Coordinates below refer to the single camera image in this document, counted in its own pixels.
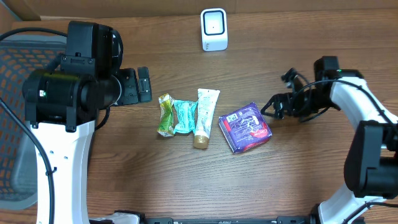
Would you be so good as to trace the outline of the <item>green juice carton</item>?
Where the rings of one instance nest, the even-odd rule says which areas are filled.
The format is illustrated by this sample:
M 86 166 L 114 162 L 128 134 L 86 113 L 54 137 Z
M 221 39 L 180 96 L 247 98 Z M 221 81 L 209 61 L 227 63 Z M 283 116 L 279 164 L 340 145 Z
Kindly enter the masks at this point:
M 157 132 L 163 137 L 172 137 L 174 135 L 174 99 L 168 94 L 158 98 L 160 106 L 160 123 Z

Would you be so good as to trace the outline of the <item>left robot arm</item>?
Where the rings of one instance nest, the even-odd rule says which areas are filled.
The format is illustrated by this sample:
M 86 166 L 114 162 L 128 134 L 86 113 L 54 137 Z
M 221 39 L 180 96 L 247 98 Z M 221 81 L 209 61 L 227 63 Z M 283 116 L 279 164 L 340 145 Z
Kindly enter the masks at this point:
M 136 213 L 115 211 L 90 218 L 88 162 L 100 111 L 148 103 L 147 67 L 121 68 L 123 41 L 112 27 L 71 21 L 66 49 L 22 87 L 37 160 L 38 223 L 143 223 Z

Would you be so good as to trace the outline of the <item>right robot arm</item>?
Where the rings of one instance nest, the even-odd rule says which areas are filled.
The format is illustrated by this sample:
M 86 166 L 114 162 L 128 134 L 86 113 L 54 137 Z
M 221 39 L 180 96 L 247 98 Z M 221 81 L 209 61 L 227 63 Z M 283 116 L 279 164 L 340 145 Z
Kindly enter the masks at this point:
M 359 70 L 342 69 L 336 56 L 313 64 L 315 80 L 308 82 L 296 69 L 281 76 L 289 88 L 261 109 L 264 116 L 293 116 L 305 123 L 334 108 L 344 112 L 355 134 L 344 163 L 344 184 L 328 200 L 315 205 L 300 223 L 364 223 L 362 214 L 374 206 L 396 208 L 397 116 L 370 91 Z

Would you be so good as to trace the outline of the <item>purple red pad package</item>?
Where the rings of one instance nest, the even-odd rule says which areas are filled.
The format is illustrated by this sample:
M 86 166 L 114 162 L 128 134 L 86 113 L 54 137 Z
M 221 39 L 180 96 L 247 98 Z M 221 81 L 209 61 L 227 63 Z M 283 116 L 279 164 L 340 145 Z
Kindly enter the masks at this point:
M 234 154 L 266 143 L 272 131 L 254 102 L 220 116 L 219 127 Z

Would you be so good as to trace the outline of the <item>teal wet wipes pack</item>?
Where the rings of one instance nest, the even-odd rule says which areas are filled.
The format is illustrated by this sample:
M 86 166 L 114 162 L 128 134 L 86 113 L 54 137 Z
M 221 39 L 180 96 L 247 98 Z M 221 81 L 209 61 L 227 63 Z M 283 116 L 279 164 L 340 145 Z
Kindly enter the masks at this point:
M 174 127 L 174 134 L 189 134 L 195 132 L 196 101 L 175 100 L 174 108 L 177 113 L 178 123 Z

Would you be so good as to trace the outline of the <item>white tube gold cap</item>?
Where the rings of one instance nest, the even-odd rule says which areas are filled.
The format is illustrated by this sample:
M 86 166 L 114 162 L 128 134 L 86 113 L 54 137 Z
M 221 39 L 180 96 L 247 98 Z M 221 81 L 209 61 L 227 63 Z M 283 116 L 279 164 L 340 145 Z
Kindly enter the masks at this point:
M 193 147 L 197 149 L 206 149 L 208 147 L 211 125 L 219 95 L 219 90 L 198 89 L 197 125 L 193 140 Z

